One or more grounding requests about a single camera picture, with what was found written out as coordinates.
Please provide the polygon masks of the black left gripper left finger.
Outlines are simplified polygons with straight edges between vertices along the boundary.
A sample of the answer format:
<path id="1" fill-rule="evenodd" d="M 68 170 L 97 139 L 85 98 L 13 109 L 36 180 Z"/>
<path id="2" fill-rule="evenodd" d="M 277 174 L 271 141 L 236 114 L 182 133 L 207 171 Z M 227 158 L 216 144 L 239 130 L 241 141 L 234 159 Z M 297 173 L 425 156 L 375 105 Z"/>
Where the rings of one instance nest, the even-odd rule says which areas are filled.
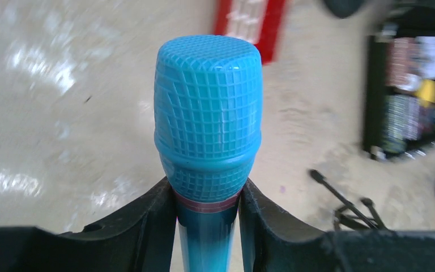
<path id="1" fill-rule="evenodd" d="M 167 179 L 81 232 L 0 227 L 0 271 L 169 271 L 176 229 Z"/>

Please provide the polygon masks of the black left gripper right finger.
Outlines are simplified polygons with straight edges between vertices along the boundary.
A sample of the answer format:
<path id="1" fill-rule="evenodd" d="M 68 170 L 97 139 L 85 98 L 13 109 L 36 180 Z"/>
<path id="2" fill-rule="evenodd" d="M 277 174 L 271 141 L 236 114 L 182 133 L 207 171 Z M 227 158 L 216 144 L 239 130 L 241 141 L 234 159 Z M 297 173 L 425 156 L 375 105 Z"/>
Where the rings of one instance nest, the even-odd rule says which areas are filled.
<path id="1" fill-rule="evenodd" d="M 239 207 L 245 271 L 435 272 L 435 231 L 324 232 L 247 181 Z"/>

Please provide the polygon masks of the black shock mount tripod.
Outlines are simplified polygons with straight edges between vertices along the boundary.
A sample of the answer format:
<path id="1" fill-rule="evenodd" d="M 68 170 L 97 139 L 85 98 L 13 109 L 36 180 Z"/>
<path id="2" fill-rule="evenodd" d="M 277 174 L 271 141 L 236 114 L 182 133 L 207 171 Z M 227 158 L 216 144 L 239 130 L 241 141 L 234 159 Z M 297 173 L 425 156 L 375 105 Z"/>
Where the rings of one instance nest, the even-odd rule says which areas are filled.
<path id="1" fill-rule="evenodd" d="M 332 193 L 342 205 L 333 212 L 333 227 L 335 231 L 341 231 L 342 226 L 351 230 L 386 230 L 384 222 L 374 207 L 374 202 L 367 197 L 360 198 L 360 202 L 369 210 L 371 216 L 364 215 L 351 201 L 339 193 L 327 182 L 325 176 L 316 169 L 309 169 L 308 175 L 317 183 L 323 185 Z"/>

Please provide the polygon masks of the black mic stand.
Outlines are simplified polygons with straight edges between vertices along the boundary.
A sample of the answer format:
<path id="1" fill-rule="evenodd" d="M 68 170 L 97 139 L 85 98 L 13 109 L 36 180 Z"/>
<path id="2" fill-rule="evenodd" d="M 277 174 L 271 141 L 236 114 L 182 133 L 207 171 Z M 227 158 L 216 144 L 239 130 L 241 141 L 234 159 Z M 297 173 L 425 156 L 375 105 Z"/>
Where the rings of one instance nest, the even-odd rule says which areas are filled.
<path id="1" fill-rule="evenodd" d="M 322 0 L 322 3 L 333 16 L 345 19 L 357 13 L 366 0 Z"/>

